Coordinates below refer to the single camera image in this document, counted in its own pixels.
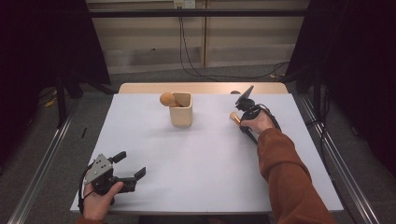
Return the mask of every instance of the electrical outlet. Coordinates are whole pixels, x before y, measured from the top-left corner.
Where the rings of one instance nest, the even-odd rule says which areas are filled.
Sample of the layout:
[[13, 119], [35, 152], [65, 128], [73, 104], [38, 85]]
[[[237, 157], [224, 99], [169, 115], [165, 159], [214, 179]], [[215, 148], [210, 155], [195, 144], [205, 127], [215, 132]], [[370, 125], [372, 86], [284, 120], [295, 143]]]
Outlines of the electrical outlet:
[[174, 8], [184, 8], [184, 0], [174, 0]]
[[183, 8], [195, 8], [195, 0], [185, 0]]

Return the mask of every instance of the brown sleeve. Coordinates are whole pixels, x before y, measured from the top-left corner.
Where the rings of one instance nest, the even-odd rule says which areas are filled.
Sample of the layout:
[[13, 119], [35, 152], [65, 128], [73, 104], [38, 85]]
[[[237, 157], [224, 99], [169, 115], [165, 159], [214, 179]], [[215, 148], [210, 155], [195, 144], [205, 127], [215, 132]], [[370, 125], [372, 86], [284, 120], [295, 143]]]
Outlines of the brown sleeve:
[[80, 216], [77, 219], [76, 224], [104, 224], [104, 222], [103, 221], [88, 220], [88, 219], [85, 219], [84, 216]]
[[265, 130], [259, 136], [257, 153], [278, 224], [335, 223], [293, 142], [285, 134], [278, 129]]

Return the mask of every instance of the metal rail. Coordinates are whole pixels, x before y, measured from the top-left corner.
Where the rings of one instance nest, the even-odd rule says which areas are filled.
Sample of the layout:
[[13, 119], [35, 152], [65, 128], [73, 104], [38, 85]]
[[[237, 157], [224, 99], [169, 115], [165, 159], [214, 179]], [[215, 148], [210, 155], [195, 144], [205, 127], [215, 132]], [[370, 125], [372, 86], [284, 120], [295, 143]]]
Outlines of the metal rail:
[[[316, 116], [315, 113], [313, 112], [313, 106], [310, 100], [307, 97], [301, 97], [301, 100], [303, 102], [306, 111], [309, 114], [309, 117], [312, 120], [315, 120]], [[324, 128], [323, 124], [317, 123], [315, 125], [315, 128], [318, 132], [319, 137], [321, 137]], [[323, 141], [324, 141], [324, 146], [327, 152], [329, 153], [332, 162], [335, 165], [335, 168], [337, 169], [339, 175], [343, 179], [344, 184], [346, 185], [346, 188], [349, 192], [349, 195], [352, 197], [352, 200], [356, 204], [356, 207], [361, 213], [361, 217], [364, 219], [364, 222], [367, 224], [379, 223], [377, 217], [375, 216], [375, 212], [372, 206], [370, 205], [364, 193], [361, 191], [361, 188], [359, 187], [352, 173], [350, 173], [340, 152], [338, 151], [332, 138], [327, 132], [325, 132], [323, 135]]]
[[90, 9], [93, 18], [137, 17], [305, 17], [330, 15], [330, 10], [308, 9]]
[[35, 198], [40, 191], [42, 184], [44, 182], [44, 178], [50, 169], [51, 163], [58, 151], [59, 146], [61, 145], [62, 141], [64, 140], [64, 136], [69, 128], [71, 123], [71, 119], [73, 118], [74, 114], [76, 113], [78, 107], [79, 100], [76, 100], [72, 104], [72, 108], [70, 109], [70, 114], [67, 117], [66, 121], [62, 125], [60, 129], [55, 132], [55, 135], [52, 138], [51, 143], [47, 149], [46, 154], [44, 155], [43, 160], [40, 162], [37, 170], [35, 171], [35, 175], [33, 176], [32, 181], [30, 182], [27, 190], [23, 193], [21, 200], [18, 202], [17, 207], [15, 208], [14, 212], [12, 213], [10, 219], [8, 220], [7, 224], [22, 224], [26, 220], [30, 209], [35, 202]]

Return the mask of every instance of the black curtain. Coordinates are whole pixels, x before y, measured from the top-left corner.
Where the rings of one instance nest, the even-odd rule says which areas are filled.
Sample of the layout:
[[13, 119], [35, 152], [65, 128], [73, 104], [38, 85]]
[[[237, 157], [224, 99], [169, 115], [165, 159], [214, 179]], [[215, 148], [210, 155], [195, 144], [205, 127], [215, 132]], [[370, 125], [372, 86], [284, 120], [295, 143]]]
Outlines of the black curtain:
[[311, 0], [308, 10], [322, 11], [304, 17], [291, 55], [286, 80], [296, 80], [298, 92], [307, 92], [322, 68], [332, 43], [334, 30], [342, 16], [344, 0]]
[[348, 1], [323, 68], [332, 98], [396, 176], [396, 2]]
[[62, 74], [110, 84], [84, 0], [5, 0], [0, 4], [0, 138], [3, 163], [35, 113], [38, 94]]

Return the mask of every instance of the human hand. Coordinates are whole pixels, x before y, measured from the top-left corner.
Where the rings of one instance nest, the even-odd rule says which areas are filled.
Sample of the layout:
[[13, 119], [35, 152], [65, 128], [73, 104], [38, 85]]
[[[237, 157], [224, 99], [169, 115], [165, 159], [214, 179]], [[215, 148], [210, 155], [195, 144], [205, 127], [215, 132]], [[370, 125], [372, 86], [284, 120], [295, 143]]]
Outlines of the human hand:
[[84, 214], [89, 220], [103, 221], [106, 218], [108, 209], [114, 196], [120, 192], [123, 182], [118, 182], [105, 195], [94, 192], [93, 185], [90, 183], [84, 188]]
[[275, 128], [275, 124], [270, 117], [263, 111], [260, 111], [259, 116], [255, 119], [244, 119], [241, 121], [241, 126], [248, 126], [254, 133], [261, 134], [269, 128]]

